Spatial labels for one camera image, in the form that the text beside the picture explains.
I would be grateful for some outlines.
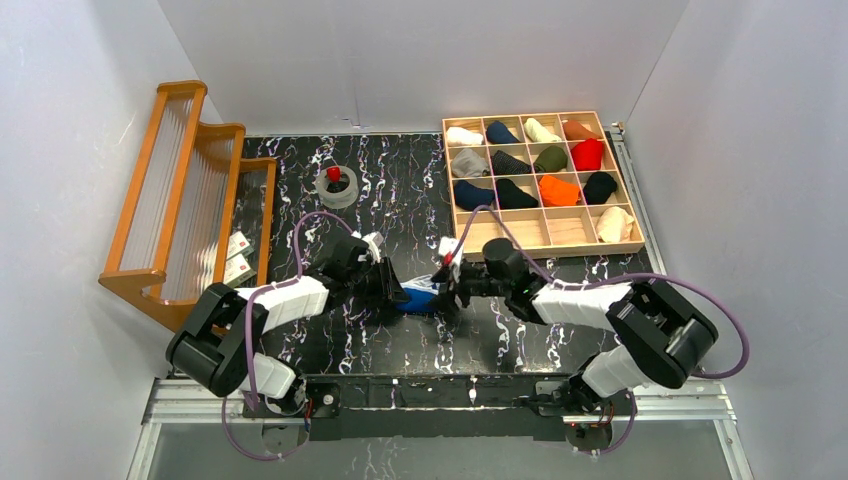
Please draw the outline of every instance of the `orange sock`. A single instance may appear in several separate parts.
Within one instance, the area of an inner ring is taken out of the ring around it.
[[[546,207],[573,207],[580,200],[580,187],[545,175],[539,180],[539,196]]]
[[[562,129],[565,131],[565,138],[567,140],[588,140],[590,138],[594,138],[595,140],[601,139],[600,135],[584,127],[576,120],[562,122]]]

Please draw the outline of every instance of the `black marble surface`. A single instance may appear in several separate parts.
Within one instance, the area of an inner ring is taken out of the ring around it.
[[[322,207],[314,192],[318,172],[333,164],[360,173],[357,203],[334,211],[363,234],[380,232],[401,281],[431,274],[435,249],[453,235],[448,179],[441,135],[266,137],[245,140],[243,156],[272,156],[279,162],[274,195],[269,281],[296,273],[292,253],[294,224]],[[264,176],[243,175],[234,229],[257,244]],[[316,218],[308,222],[301,246],[305,263],[331,244],[341,227]],[[249,260],[256,267],[256,255]],[[643,250],[635,255],[547,260],[566,281],[593,281],[625,272],[649,271]],[[347,302],[328,315],[300,320],[266,333],[261,348],[306,373],[325,374],[486,374],[572,372],[588,356],[615,345],[602,330],[567,324],[525,324],[494,299],[474,299],[455,321],[372,312]]]

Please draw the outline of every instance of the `blue sock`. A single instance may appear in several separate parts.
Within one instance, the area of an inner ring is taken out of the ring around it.
[[[466,180],[460,180],[453,186],[453,199],[457,206],[474,210],[480,205],[491,205],[495,201],[495,191],[475,187]]]
[[[492,122],[486,129],[486,140],[489,143],[519,143],[515,135],[501,122]]]

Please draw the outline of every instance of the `cable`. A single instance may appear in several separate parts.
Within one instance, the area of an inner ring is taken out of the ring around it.
[[[530,257],[530,255],[526,251],[524,251],[523,248],[521,248],[521,245],[515,240],[515,237],[512,235],[512,232],[510,232],[509,228],[507,228],[507,226],[504,225],[504,223],[501,221],[500,217],[498,215],[496,215],[491,208],[489,208],[488,206],[485,206],[485,205],[481,205],[481,206],[475,208],[471,212],[471,216],[468,218],[468,222],[466,222],[466,224],[465,224],[465,230],[463,230],[462,236],[459,238],[459,243],[457,244],[457,246],[454,249],[453,254],[451,256],[455,257],[459,253],[459,249],[462,248],[462,244],[465,243],[465,237],[468,236],[468,232],[469,232],[469,230],[471,230],[471,222],[474,220],[474,217],[477,215],[477,213],[480,212],[481,210],[487,210],[489,212],[492,212],[492,216],[495,217],[495,220],[498,222],[498,224],[501,226],[501,228],[503,228],[504,232],[506,232],[509,239],[515,245],[515,247],[518,249],[518,251],[521,253],[521,255],[524,256],[524,258],[527,260],[527,262],[529,262],[530,266],[536,271],[536,273],[538,273],[548,283],[553,283],[554,278],[551,276],[551,274],[548,273],[547,271],[545,271],[544,269],[542,269],[542,267],[540,267],[539,264],[536,263],[536,261],[533,260]],[[750,342],[748,341],[748,335],[745,333],[745,329],[742,328],[742,324],[739,322],[739,320],[736,318],[736,316],[733,315],[733,313],[731,313],[730,310],[723,303],[721,303],[721,301],[719,301],[713,295],[701,290],[700,288],[698,288],[695,285],[692,285],[689,282],[685,282],[683,280],[678,280],[676,278],[669,277],[669,276],[666,276],[666,275],[660,275],[658,273],[628,273],[628,274],[620,275],[620,276],[617,276],[617,277],[609,278],[609,279],[606,279],[606,280],[602,280],[600,282],[589,283],[589,284],[580,284],[580,285],[565,285],[563,288],[565,290],[589,290],[589,289],[592,289],[592,288],[602,287],[604,285],[612,285],[612,284],[616,284],[616,283],[623,283],[623,282],[630,282],[630,281],[637,281],[637,280],[651,280],[651,279],[664,280],[668,283],[683,287],[683,288],[685,288],[685,289],[687,289],[687,290],[689,290],[693,293],[700,295],[701,297],[703,297],[704,299],[706,299],[707,301],[709,301],[710,303],[715,305],[716,308],[721,310],[721,313],[723,313],[727,317],[727,319],[730,320],[730,323],[733,324],[733,328],[736,329],[736,333],[739,335],[739,340],[742,342],[742,355],[739,357],[739,361],[736,363],[736,365],[733,368],[731,368],[727,371],[724,371],[724,372],[693,373],[692,374],[693,377],[706,378],[706,379],[711,379],[711,380],[720,380],[720,379],[732,377],[733,375],[736,375],[737,373],[739,373],[743,368],[745,368],[745,365],[748,364],[748,359],[751,355],[751,352],[750,352],[751,346],[750,346]]]
[[[247,356],[247,378],[250,381],[250,392],[245,396],[245,403],[251,410],[256,410],[259,406],[259,393],[256,389],[256,371],[253,368],[253,303],[256,299],[264,294],[268,293],[271,290],[281,288],[281,287],[290,287],[297,283],[300,278],[303,276],[303,258],[300,255],[300,228],[303,226],[303,223],[311,217],[316,217],[323,215],[325,217],[330,217],[333,220],[339,222],[348,233],[353,234],[353,229],[345,223],[339,216],[334,215],[330,212],[317,211],[317,212],[309,212],[298,220],[297,224],[294,226],[294,257],[295,263],[297,264],[297,276],[295,278],[290,278],[280,283],[272,283],[269,285],[265,285],[263,287],[259,287],[253,291],[250,297],[247,299],[247,306],[245,307],[244,312],[244,338],[245,338],[245,354]]]
[[[300,445],[294,447],[288,452],[278,453],[276,455],[259,455],[248,451],[246,448],[239,445],[239,443],[236,441],[236,438],[233,436],[233,432],[230,431],[230,426],[227,424],[227,397],[224,397],[223,401],[221,401],[221,425],[224,426],[224,434],[227,435],[227,440],[230,441],[230,445],[232,445],[233,448],[235,448],[240,454],[244,455],[245,457],[253,460],[258,460],[260,462],[273,462],[276,460],[282,460],[300,450],[300,447],[306,445],[306,442],[309,441],[309,436],[307,435],[306,440]]]
[[[607,453],[614,452],[618,447],[624,444],[624,441],[627,440],[627,437],[630,436],[630,431],[633,430],[633,424],[636,422],[636,394],[634,394],[633,392],[627,392],[627,396],[630,397],[630,419],[627,421],[627,428],[624,429],[624,433],[622,433],[621,436],[618,437],[618,440],[616,440],[615,443],[613,443],[607,448],[602,448],[601,450],[592,450],[583,453],[588,455],[605,455]]]
[[[600,420],[598,420],[598,423],[597,423],[596,425],[594,425],[594,426],[596,426],[596,427],[606,427],[607,425],[609,425],[610,423],[612,423],[612,418],[615,416],[615,404],[614,404],[614,403],[612,403],[612,402],[610,402],[610,416],[609,416],[609,418],[607,419],[607,421],[605,422],[605,421],[603,421],[603,420],[604,420],[604,414],[606,413],[606,411],[607,411],[607,409],[606,409],[606,408],[604,408],[604,411],[603,411],[603,412],[601,412],[601,418],[600,418]]]
[[[256,290],[254,290],[253,293],[250,295],[250,297],[247,299],[247,305],[245,306],[245,312],[244,312],[245,313],[245,316],[244,316],[244,338],[245,338],[245,354],[246,354],[246,357],[247,357],[247,377],[248,377],[249,382],[250,382],[250,391],[247,392],[247,395],[245,395],[244,403],[251,410],[256,410],[256,408],[259,406],[259,393],[258,393],[257,388],[256,388],[256,371],[253,368],[253,355],[254,355],[254,350],[253,350],[253,322],[252,322],[252,319],[253,319],[253,303],[256,301],[256,299],[260,295],[262,295],[264,293],[270,292],[271,290],[281,288],[281,287],[289,287],[291,285],[296,284],[298,281],[300,281],[300,278],[303,277],[303,258],[300,255],[300,241],[299,241],[300,228],[303,226],[303,223],[308,218],[314,217],[314,216],[320,216],[320,215],[330,217],[330,218],[336,220],[337,222],[339,222],[342,225],[342,227],[345,228],[345,230],[347,230],[348,233],[350,233],[350,234],[353,233],[353,229],[351,229],[350,226],[347,223],[345,223],[345,221],[342,220],[337,215],[334,215],[330,212],[324,212],[324,211],[307,213],[306,215],[304,215],[303,217],[300,218],[300,220],[297,222],[297,224],[294,227],[294,255],[295,255],[295,262],[297,263],[297,276],[295,278],[290,278],[290,279],[285,280],[285,281],[280,282],[280,283],[273,283],[273,284],[270,284],[270,285],[265,285],[263,287],[259,287]],[[310,422],[309,422],[309,419],[308,419],[308,415],[310,415],[311,413],[312,413],[312,403],[311,403],[311,400],[310,400],[309,411],[307,412],[307,416],[304,418],[305,429],[306,429],[306,433],[307,433],[306,441],[309,440],[308,435],[309,435]],[[245,449],[244,447],[239,445],[239,443],[236,441],[235,437],[233,436],[232,432],[230,431],[229,425],[227,425],[227,398],[226,397],[224,397],[224,400],[221,402],[221,425],[223,425],[223,427],[224,427],[224,434],[226,434],[227,440],[229,440],[230,445],[232,445],[233,448],[235,448],[242,455],[244,455],[248,458],[251,458],[253,460],[258,460],[258,461],[263,461],[263,462],[279,460],[279,459],[288,457],[289,455],[298,451],[300,449],[300,447],[302,447],[303,445],[306,445],[306,441],[304,441],[302,444],[298,445],[294,449],[292,449],[292,450],[290,450],[286,453],[281,453],[281,454],[278,454],[278,455],[275,455],[275,456],[257,455],[255,453],[249,452],[247,449]]]

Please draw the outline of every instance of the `black sock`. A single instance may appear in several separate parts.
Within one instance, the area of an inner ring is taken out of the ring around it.
[[[498,150],[492,155],[492,173],[495,175],[527,175],[531,173],[530,165]]]
[[[495,188],[498,191],[498,203],[502,210],[512,210],[513,208],[536,208],[539,206],[539,201],[533,195],[518,188],[515,183],[508,178],[501,178],[495,182]]]
[[[601,205],[609,200],[610,195],[618,190],[618,183],[612,175],[606,172],[595,172],[586,180],[583,196],[589,205]]]

